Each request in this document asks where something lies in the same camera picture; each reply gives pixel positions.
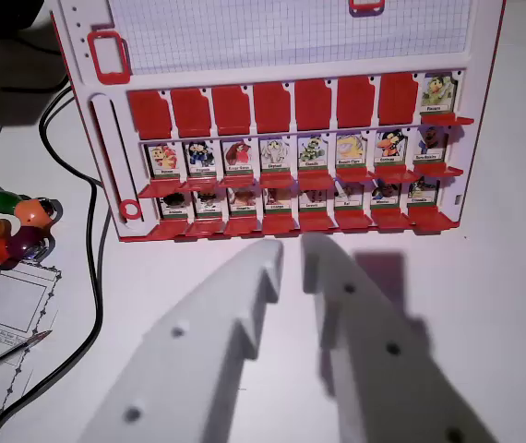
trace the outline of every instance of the cartoon character portrait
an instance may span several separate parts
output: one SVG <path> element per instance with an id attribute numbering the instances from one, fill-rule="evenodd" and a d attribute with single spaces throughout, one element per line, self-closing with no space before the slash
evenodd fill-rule
<path id="1" fill-rule="evenodd" d="M 266 205 L 289 205 L 292 195 L 290 189 L 268 189 Z"/>
<path id="2" fill-rule="evenodd" d="M 189 142 L 187 155 L 191 164 L 197 164 L 197 162 L 199 162 L 202 167 L 214 164 L 214 154 L 205 141 Z"/>
<path id="3" fill-rule="evenodd" d="M 377 143 L 377 146 L 382 149 L 382 157 L 400 156 L 405 139 L 406 136 L 400 129 L 382 134 L 382 139 Z"/>
<path id="4" fill-rule="evenodd" d="M 364 143 L 362 138 L 353 134 L 337 137 L 338 159 L 362 159 L 364 157 Z"/>
<path id="5" fill-rule="evenodd" d="M 251 147 L 243 141 L 234 143 L 226 151 L 226 161 L 231 166 L 235 166 L 237 163 L 249 163 L 251 160 L 250 154 L 248 153 L 250 149 Z"/>
<path id="6" fill-rule="evenodd" d="M 216 204 L 216 194 L 211 192 L 198 192 L 197 198 L 206 208 L 212 208 Z"/>
<path id="7" fill-rule="evenodd" d="M 232 192 L 230 204 L 234 206 L 255 206 L 255 193 L 248 188 L 240 188 Z"/>
<path id="8" fill-rule="evenodd" d="M 261 158 L 266 163 L 281 163 L 288 157 L 288 149 L 281 140 L 269 140 L 261 149 Z"/>
<path id="9" fill-rule="evenodd" d="M 435 190 L 437 185 L 432 185 L 425 182 L 425 177 L 422 176 L 419 180 L 414 183 L 411 183 L 409 186 L 409 197 L 410 198 L 419 198 L 422 196 L 424 191 Z"/>
<path id="10" fill-rule="evenodd" d="M 302 145 L 303 150 L 300 152 L 300 161 L 313 162 L 319 157 L 323 157 L 326 154 L 322 148 L 324 143 L 321 137 L 311 137 L 307 145 Z"/>
<path id="11" fill-rule="evenodd" d="M 155 146 L 150 150 L 154 163 L 162 169 L 176 169 L 177 153 L 166 145 Z"/>
<path id="12" fill-rule="evenodd" d="M 451 75 L 427 75 L 421 96 L 424 111 L 447 111 L 451 108 L 456 93 L 456 84 Z"/>
<path id="13" fill-rule="evenodd" d="M 185 205 L 185 197 L 180 192 L 163 197 L 162 201 L 171 209 L 182 208 Z"/>
<path id="14" fill-rule="evenodd" d="M 391 185 L 390 183 L 385 183 L 383 180 L 378 180 L 377 188 L 372 191 L 372 199 L 381 200 L 382 198 L 396 197 L 398 192 L 399 187 L 397 185 Z"/>

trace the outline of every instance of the red slot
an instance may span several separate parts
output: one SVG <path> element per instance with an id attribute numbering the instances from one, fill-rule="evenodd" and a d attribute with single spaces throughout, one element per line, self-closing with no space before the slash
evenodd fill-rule
<path id="1" fill-rule="evenodd" d="M 248 95 L 238 85 L 217 86 L 211 90 L 214 101 L 214 117 L 221 136 L 248 134 L 251 113 Z"/>
<path id="2" fill-rule="evenodd" d="M 290 92 L 280 82 L 253 86 L 257 132 L 287 132 L 290 129 Z"/>
<path id="3" fill-rule="evenodd" d="M 409 208 L 409 219 L 415 223 L 415 229 L 422 232 L 437 233 L 456 226 L 435 205 Z"/>
<path id="4" fill-rule="evenodd" d="M 335 210 L 335 221 L 343 230 L 366 229 L 372 224 L 362 210 Z"/>
<path id="5" fill-rule="evenodd" d="M 172 90 L 174 120 L 180 137 L 209 137 L 208 97 L 201 95 L 198 88 Z"/>
<path id="6" fill-rule="evenodd" d="M 247 235 L 257 228 L 257 217 L 254 215 L 231 217 L 226 224 L 224 234 Z"/>
<path id="7" fill-rule="evenodd" d="M 367 76 L 343 77 L 337 88 L 339 127 L 370 126 L 376 87 Z"/>
<path id="8" fill-rule="evenodd" d="M 330 88 L 322 78 L 295 82 L 296 123 L 299 131 L 329 129 Z"/>
<path id="9" fill-rule="evenodd" d="M 300 231 L 326 231 L 333 227 L 333 221 L 324 210 L 300 212 Z"/>
<path id="10" fill-rule="evenodd" d="M 169 103 L 157 90 L 131 90 L 127 101 L 141 140 L 171 138 Z"/>
<path id="11" fill-rule="evenodd" d="M 410 72 L 384 74 L 380 81 L 378 115 L 381 125 L 412 123 L 419 84 Z"/>

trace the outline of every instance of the red clip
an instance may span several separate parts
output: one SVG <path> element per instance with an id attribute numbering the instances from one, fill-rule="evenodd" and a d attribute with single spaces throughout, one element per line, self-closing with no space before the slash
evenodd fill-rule
<path id="1" fill-rule="evenodd" d="M 122 72 L 104 73 L 101 71 L 101 67 L 99 66 L 99 57 L 97 57 L 97 48 L 95 48 L 95 40 L 109 38 L 115 39 L 115 44 L 117 44 L 119 59 L 123 69 Z M 90 56 L 92 57 L 93 64 L 95 65 L 97 79 L 103 85 L 122 85 L 129 83 L 131 77 L 130 66 L 126 58 L 124 41 L 122 40 L 120 35 L 114 30 L 94 30 L 93 32 L 89 32 L 89 35 L 87 36 L 87 41 L 89 42 Z"/>

